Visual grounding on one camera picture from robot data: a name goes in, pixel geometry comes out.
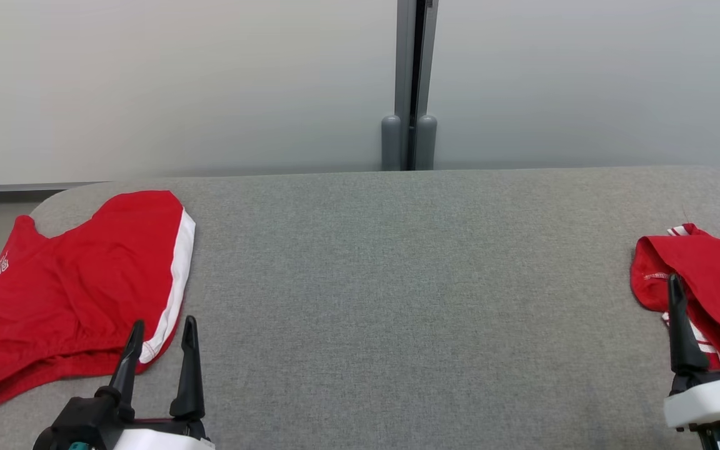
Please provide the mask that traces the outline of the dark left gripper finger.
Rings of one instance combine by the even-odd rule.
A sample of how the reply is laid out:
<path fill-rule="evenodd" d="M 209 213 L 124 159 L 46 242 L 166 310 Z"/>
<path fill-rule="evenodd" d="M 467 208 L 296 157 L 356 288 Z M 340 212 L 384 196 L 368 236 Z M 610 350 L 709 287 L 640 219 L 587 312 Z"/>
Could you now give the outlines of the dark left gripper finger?
<path fill-rule="evenodd" d="M 177 421 L 200 421 L 206 415 L 202 377 L 201 347 L 198 324 L 194 316 L 186 316 L 182 334 L 182 367 L 177 396 L 169 413 Z"/>
<path fill-rule="evenodd" d="M 144 321 L 137 320 L 132 325 L 122 355 L 109 382 L 111 391 L 117 393 L 117 415 L 122 421 L 133 421 L 135 417 L 131 402 L 136 368 L 143 350 L 143 338 Z"/>

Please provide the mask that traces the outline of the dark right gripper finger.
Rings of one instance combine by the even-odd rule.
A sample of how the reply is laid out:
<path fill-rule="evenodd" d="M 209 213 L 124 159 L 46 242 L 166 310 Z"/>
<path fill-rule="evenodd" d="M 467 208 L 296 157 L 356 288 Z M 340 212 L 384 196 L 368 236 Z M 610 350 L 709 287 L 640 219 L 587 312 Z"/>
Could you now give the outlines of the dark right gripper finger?
<path fill-rule="evenodd" d="M 671 371 L 678 376 L 705 373 L 711 363 L 694 335 L 688 316 L 688 297 L 677 274 L 669 277 L 667 296 Z"/>

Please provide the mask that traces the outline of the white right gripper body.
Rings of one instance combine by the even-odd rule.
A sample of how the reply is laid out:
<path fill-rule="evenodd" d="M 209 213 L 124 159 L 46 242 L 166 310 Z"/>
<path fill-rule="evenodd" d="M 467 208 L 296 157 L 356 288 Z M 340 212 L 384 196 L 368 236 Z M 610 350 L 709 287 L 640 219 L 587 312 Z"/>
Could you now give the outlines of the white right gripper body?
<path fill-rule="evenodd" d="M 664 419 L 669 428 L 720 423 L 720 371 L 675 371 L 664 399 Z"/>

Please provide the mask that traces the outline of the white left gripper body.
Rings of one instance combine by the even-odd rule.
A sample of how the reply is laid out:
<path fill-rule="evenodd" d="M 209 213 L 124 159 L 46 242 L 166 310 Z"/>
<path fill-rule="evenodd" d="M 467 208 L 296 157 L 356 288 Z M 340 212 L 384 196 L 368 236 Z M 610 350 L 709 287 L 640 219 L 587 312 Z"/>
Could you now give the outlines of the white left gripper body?
<path fill-rule="evenodd" d="M 214 449 L 200 419 L 137 419 L 125 426 L 115 449 Z"/>

